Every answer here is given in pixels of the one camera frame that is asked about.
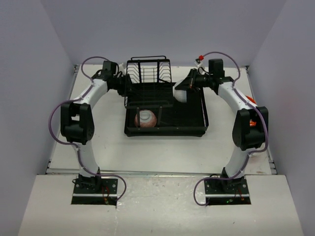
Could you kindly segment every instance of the white surface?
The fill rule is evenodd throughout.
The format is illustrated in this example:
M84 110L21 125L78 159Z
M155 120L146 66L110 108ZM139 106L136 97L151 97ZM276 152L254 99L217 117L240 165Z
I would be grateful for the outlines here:
M71 205L74 178L36 177L19 236L303 235L285 176L247 176L251 205L208 207L198 177L128 177L117 209Z
M93 75L101 65L86 65ZM187 76L191 67L172 67L174 82ZM237 77L235 68L226 68L226 75ZM79 72L71 98L79 95L89 80ZM245 69L236 84L251 96ZM127 137L124 134L126 109L124 98L110 90L93 108L95 134L92 139L96 162L101 170L180 173L221 173L229 162L234 143L232 129L235 115L226 102L209 88L205 89L209 127L197 137ZM79 169L75 152L69 146L56 145L48 172L71 172ZM246 174L271 174L266 153L250 159Z

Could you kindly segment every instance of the white table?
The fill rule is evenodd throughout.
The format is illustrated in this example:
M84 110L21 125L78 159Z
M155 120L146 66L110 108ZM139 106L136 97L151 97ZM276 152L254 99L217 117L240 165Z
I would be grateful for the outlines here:
M285 176L247 176L251 205L207 207L200 177L127 177L117 209L71 205L74 178L36 177L19 236L303 235Z
M86 65L93 75L101 65ZM191 67L172 68L174 82L187 76ZM226 75L236 78L235 68L225 68ZM237 87L251 96L246 70ZM79 95L89 80L79 72L71 98ZM127 137L124 134L126 109L124 98L110 90L93 109L95 134L92 139L96 162L102 171L220 173L228 163L234 148L232 128L235 115L226 102L209 88L205 89L209 128L202 138L197 137ZM48 173L77 173L78 162L73 149L56 145ZM246 174L271 174L268 153L252 157Z

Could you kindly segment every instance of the black mounting plate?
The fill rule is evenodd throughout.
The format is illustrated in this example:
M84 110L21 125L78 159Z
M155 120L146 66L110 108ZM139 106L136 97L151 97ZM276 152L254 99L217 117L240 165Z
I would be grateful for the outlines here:
M75 183L71 204L116 206L118 180L115 178L102 178L101 186L98 190L92 190L78 187Z
M248 205L251 204L246 179L238 184L222 188L222 180L209 179L204 181L206 202L211 205Z

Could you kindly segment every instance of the wall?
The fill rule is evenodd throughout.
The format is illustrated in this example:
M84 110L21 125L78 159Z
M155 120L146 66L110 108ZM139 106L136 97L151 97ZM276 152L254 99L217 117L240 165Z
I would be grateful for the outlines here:
M0 235L16 236L52 149L49 113L68 96L73 66L38 0L0 1L0 31Z
M41 0L70 59L166 55L192 65L223 51L249 65L285 0Z
M271 152L306 236L315 235L314 9L313 0L288 0L250 65L255 98L270 112Z

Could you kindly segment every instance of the black dish rack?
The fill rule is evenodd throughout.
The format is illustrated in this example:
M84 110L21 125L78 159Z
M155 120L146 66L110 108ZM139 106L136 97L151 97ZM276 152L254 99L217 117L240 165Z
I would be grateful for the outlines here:
M170 60L165 56L133 57L127 61L125 134L131 136L197 136L205 134L209 122L203 89L188 92L187 103L173 97ZM140 111L157 117L155 127L134 124Z

